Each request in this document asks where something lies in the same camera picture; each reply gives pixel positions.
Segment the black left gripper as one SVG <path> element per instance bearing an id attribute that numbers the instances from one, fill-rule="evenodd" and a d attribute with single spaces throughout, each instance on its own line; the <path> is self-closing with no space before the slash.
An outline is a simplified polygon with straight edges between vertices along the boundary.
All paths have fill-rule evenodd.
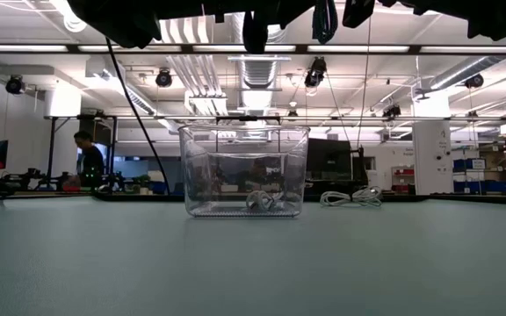
<path id="1" fill-rule="evenodd" d="M 161 40 L 161 26 L 149 0 L 68 0 L 70 9 L 87 25 L 125 48 L 144 48 Z"/>

